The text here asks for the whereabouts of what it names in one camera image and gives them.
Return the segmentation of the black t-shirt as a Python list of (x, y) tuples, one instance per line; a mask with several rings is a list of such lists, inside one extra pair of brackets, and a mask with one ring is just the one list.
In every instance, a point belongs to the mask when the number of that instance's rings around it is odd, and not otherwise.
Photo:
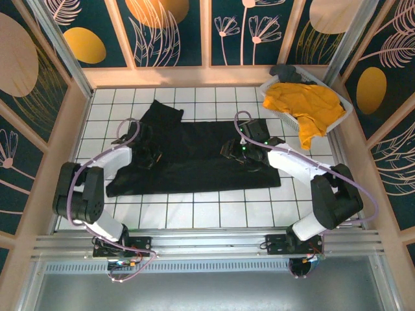
[(183, 110), (154, 100), (140, 122), (152, 127), (163, 153), (149, 170), (132, 165), (117, 171), (106, 186), (108, 197), (215, 192), (279, 187), (275, 168), (251, 172), (220, 154), (222, 145), (239, 139), (232, 121), (182, 122)]

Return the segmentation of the yellow t-shirt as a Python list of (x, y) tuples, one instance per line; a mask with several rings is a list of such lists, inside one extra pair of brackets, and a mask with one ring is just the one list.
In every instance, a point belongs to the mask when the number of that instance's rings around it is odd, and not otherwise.
[(298, 121), (298, 137), (304, 150), (310, 150), (313, 138), (325, 136), (327, 127), (345, 113), (331, 89), (295, 83), (278, 82), (270, 86), (263, 107), (289, 113)]

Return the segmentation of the dark grey garment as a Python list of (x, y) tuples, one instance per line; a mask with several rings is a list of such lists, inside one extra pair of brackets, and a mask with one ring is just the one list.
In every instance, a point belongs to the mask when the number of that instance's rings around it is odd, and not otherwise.
[(316, 85), (314, 81), (305, 80), (300, 73), (297, 72), (295, 66), (286, 64), (276, 64), (270, 68), (269, 74), (271, 76), (278, 76), (281, 83), (295, 83)]

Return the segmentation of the white plastic laundry basket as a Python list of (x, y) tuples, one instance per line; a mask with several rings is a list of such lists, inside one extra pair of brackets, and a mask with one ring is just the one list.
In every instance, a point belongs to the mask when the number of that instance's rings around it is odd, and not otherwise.
[[(326, 72), (326, 67), (319, 65), (294, 65), (294, 67), (296, 68), (296, 72), (302, 76), (302, 80), (305, 80), (306, 82), (316, 82), (319, 86), (324, 86), (326, 88), (329, 87), (322, 81)], [(266, 82), (259, 86), (260, 94), (265, 95), (267, 89), (278, 82), (278, 75), (270, 77)], [(334, 93), (340, 100), (340, 105), (344, 109), (345, 113), (343, 114), (343, 116), (341, 116), (341, 118), (337, 119), (334, 123), (327, 127), (327, 133), (335, 129), (353, 111), (353, 105), (348, 100), (346, 100), (336, 91), (334, 91)], [(292, 115), (290, 115), (289, 113), (282, 113), (278, 111), (274, 111), (274, 114), (276, 114), (285, 124), (290, 126), (294, 131), (299, 131), (298, 121)]]

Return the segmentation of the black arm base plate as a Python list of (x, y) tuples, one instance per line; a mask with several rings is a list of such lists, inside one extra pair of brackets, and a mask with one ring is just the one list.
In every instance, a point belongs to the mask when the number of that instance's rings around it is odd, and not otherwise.
[[(142, 237), (130, 237), (130, 248), (137, 248), (137, 249), (151, 249), (151, 241), (152, 238), (149, 236), (142, 236)], [(122, 257), (122, 258), (133, 258), (140, 256), (132, 251), (125, 251), (120, 248), (116, 248), (97, 237), (93, 237), (91, 239), (91, 242), (93, 244), (93, 258), (100, 258), (100, 257), (106, 257), (106, 258), (112, 258), (112, 257)]]
[(293, 233), (266, 235), (259, 246), (268, 255), (306, 255), (323, 253), (323, 241), (319, 235), (301, 241)]

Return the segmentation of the aluminium mounting rail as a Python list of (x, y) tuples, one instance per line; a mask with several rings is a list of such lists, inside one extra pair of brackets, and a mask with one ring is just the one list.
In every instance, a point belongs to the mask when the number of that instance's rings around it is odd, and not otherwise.
[[(276, 228), (142, 229), (132, 237), (151, 237), (151, 249), (159, 259), (236, 259), (266, 256), (260, 243)], [(382, 255), (379, 233), (359, 227), (336, 229), (323, 236), (328, 257)], [(35, 239), (32, 260), (82, 260), (92, 258), (91, 235), (81, 230), (62, 230)]]

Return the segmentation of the aluminium frame post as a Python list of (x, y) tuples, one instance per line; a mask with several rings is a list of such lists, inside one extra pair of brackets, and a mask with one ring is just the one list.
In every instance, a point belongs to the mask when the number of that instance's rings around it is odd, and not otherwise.
[(357, 13), (351, 20), (350, 27), (342, 37), (342, 40), (340, 41), (340, 44), (323, 77), (323, 83), (327, 86), (332, 86), (334, 84), (344, 63), (348, 59), (355, 44), (373, 16), (378, 2), (379, 0), (363, 0), (359, 5)]
[(47, 5), (43, 0), (26, 0), (33, 14), (38, 18), (40, 25), (43, 27), (47, 37), (56, 48), (57, 53), (62, 58), (65, 68), (71, 73), (73, 80), (77, 83), (81, 92), (90, 99), (93, 94), (93, 88), (88, 82), (79, 62), (71, 52), (62, 31), (55, 23)]

